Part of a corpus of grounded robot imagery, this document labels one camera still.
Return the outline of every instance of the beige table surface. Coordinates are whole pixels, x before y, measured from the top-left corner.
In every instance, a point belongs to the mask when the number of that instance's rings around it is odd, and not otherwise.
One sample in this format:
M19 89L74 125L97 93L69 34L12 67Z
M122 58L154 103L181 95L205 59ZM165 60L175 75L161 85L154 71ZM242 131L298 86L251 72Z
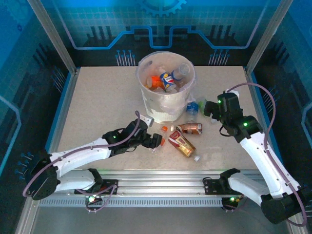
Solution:
M135 110L146 114L136 67L82 67L70 104L59 151L69 150L101 137L108 131L126 127L136 119ZM227 66L195 67L198 85L196 96L216 101L223 90L246 82L243 68ZM239 87L240 106L244 115L256 117L254 104L247 86ZM182 124L184 116L177 123ZM208 117L198 115L203 124L200 136L186 135L197 148L200 161L184 157L169 142L155 155L142 146L132 153L99 160L83 168L97 169L159 169L159 170L226 170L230 168L256 169L244 149L233 137L219 134L220 123L212 124ZM150 134L161 125L154 123Z

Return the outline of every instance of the purple cable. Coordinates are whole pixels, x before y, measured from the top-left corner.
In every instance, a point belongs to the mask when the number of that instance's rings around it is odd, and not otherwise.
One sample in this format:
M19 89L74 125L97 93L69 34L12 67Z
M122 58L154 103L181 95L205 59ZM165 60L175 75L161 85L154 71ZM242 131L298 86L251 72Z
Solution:
M113 195L113 193L114 193L114 190L117 188L117 185L113 184L113 185L109 186L107 189L104 189L103 191L100 191L100 192L95 193L95 194L86 193L84 190L81 190L81 189L77 189L77 191L81 192L81 193L84 194L84 195L89 195L89 196L91 196L91 195L102 194L102 193L104 193L104 192L110 190L111 188L113 188L113 189L112 189L112 191L111 191L109 197L106 199L105 202L103 202L103 205L102 205L100 208L97 208L97 209L94 208L94 209L92 210L91 208L88 207L88 205L86 205L86 206L84 207L87 211L96 213L97 211L100 211L100 210L102 210L104 207L106 207L108 201L111 199L111 197L112 197L112 195Z
M260 84L256 84L256 83L252 83L252 82L246 82L246 83L242 83L242 84L238 84L238 85L235 85L234 87L232 87L231 89L228 90L228 92L230 92L231 90L239 87L239 86L243 86L243 85L253 85L253 86L257 86L259 87L260 89L262 89L264 92L267 93L267 95L269 95L270 99L271 99L271 102L273 104L273 115L272 115L272 119L271 119L271 122L269 124L269 127L267 129L267 131L265 132L264 134L264 140L263 140L263 145L264 145L264 149L266 150L267 152L267 155L269 156L269 159L270 161L272 162L272 164L274 165L274 167L277 169L278 173L282 176L283 180L285 180L286 184L290 187L290 189L292 190L293 194L295 195L295 197L297 198L298 200L298 203L299 203L299 206L301 208L301 211L302 211L302 216L303 216L303 222L301 224L298 224L298 223L295 223L295 222L292 222L290 221L289 219L287 220L289 223L297 226L297 227L304 227L307 225L308 223L308 218L307 218L307 213L306 213L306 209L303 205L303 202L299 196L299 194L297 193L296 189L293 187L293 185L291 184L291 182L288 180L288 178L285 176L285 174L283 173L283 171L280 169L280 167L278 166L278 164L275 162L275 160L273 159L270 151L268 150L268 138L269 138L269 133L270 133L270 130L272 128L272 125L273 125L273 122L275 120L275 116L276 116L276 104L275 104L275 101L274 101L274 98L272 96L272 94L265 88L263 87L262 85Z
M117 143L114 143L114 144L110 144L110 145L95 145L93 146L92 148L106 148L106 147L114 147L114 146L118 146L124 142L126 142L127 140L129 140L137 131L138 129L138 126L140 124L140 113L139 111L135 111L136 113L136 116L137 116L137 122L136 122L136 126L135 128L133 129L133 131L122 141L120 142L117 142ZM83 151L83 150L87 150L87 149L90 149L90 146L86 146L86 147L83 147L83 148L79 148L79 149L76 149L76 150L73 150L73 151L70 151L66 154L64 154L63 156L55 159L54 161L50 162L49 164L47 164L46 166L44 166L40 171L38 171L34 177L28 182L28 184L26 185L26 187L24 188L23 190L23 196L24 197L28 197L28 196L31 196L31 195L28 195L27 194L27 191L29 189L29 187L34 183L34 181L39 177L39 175L41 175L47 168L53 166L53 164L55 164L56 162L58 161L62 161L64 158L74 154L74 153L77 153L77 152L80 152L80 151Z
M226 207L229 207L229 208L232 208L234 211L241 211L241 212L243 212L243 213L245 213L245 214L248 214L249 216L251 216L252 218L254 218L254 220L256 220L265 230L267 230L268 233L274 234L274 233L272 233L270 230L268 230L268 229L266 228L266 226L265 226L257 217L255 217L254 215L252 215L252 214L249 213L248 211L239 210L239 209L236 208L235 206L230 206L230 205L225 205L225 206L226 206Z

